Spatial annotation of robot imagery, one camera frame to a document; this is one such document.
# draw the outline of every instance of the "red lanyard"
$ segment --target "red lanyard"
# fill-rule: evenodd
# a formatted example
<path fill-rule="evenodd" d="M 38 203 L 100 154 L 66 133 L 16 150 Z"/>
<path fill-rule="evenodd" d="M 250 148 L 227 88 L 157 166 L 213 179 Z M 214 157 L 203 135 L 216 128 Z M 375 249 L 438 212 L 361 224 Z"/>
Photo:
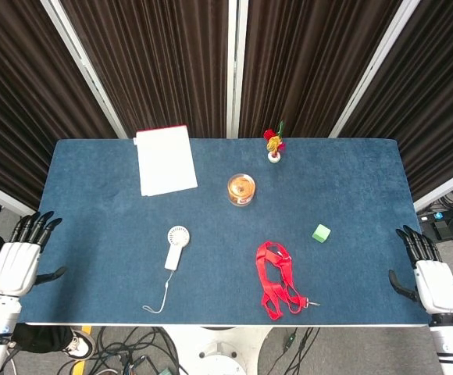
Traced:
<path fill-rule="evenodd" d="M 269 250 L 269 248 L 273 247 L 277 248 L 277 254 Z M 268 280 L 268 277 L 266 276 L 265 261 L 272 263 L 280 270 L 284 286 L 272 283 Z M 271 319 L 277 320 L 283 315 L 279 307 L 279 298 L 287 303 L 289 310 L 293 314 L 297 314 L 301 309 L 306 309 L 308 307 L 309 300 L 306 297 L 300 296 L 298 291 L 294 289 L 292 258 L 281 244 L 267 241 L 259 246 L 258 251 L 256 252 L 256 267 L 258 268 L 259 280 L 263 286 L 261 304 L 265 306 L 268 316 Z M 289 294 L 289 288 L 294 292 L 293 295 Z M 272 302 L 275 310 L 268 306 L 269 302 Z M 293 305 L 296 305 L 296 310 L 291 308 Z"/>

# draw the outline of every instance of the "sneaker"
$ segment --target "sneaker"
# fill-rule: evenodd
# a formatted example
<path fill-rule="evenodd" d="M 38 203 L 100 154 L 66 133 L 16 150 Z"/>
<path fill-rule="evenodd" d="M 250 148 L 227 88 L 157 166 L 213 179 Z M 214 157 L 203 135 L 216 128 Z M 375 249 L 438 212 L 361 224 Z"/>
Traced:
<path fill-rule="evenodd" d="M 95 340 L 82 330 L 73 330 L 72 333 L 72 341 L 62 352 L 76 361 L 90 359 L 95 353 Z"/>

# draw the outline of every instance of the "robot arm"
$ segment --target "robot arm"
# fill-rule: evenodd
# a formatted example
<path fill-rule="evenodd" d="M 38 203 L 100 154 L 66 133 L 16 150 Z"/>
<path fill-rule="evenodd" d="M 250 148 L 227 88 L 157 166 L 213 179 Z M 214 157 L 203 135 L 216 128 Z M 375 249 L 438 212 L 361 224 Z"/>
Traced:
<path fill-rule="evenodd" d="M 430 332 L 444 375 L 453 375 L 453 276 L 447 263 L 441 261 L 437 246 L 426 236 L 404 226 L 397 229 L 411 261 L 416 291 L 402 287 L 395 272 L 389 277 L 400 295 L 419 302 L 432 316 Z"/>
<path fill-rule="evenodd" d="M 6 350 L 10 344 L 22 306 L 20 297 L 34 285 L 43 284 L 61 277 L 65 267 L 54 273 L 37 275 L 37 265 L 51 232 L 62 222 L 47 212 L 39 220 L 39 212 L 25 216 L 18 222 L 9 242 L 0 251 L 0 374 L 3 373 Z"/>

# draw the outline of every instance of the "sheet of paper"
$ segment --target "sheet of paper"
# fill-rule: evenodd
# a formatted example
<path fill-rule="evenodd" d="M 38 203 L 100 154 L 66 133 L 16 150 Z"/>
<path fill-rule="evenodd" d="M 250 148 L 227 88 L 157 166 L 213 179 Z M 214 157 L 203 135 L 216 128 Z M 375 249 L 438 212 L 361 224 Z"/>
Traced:
<path fill-rule="evenodd" d="M 197 187 L 186 125 L 138 131 L 141 195 L 152 196 Z"/>

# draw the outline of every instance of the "green cube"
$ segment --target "green cube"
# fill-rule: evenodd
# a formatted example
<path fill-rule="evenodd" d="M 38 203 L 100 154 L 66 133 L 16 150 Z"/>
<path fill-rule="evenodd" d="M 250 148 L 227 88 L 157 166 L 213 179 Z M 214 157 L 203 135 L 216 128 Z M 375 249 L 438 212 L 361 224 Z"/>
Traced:
<path fill-rule="evenodd" d="M 329 237 L 330 229 L 319 224 L 315 232 L 313 232 L 312 237 L 315 238 L 318 242 L 323 243 Z"/>

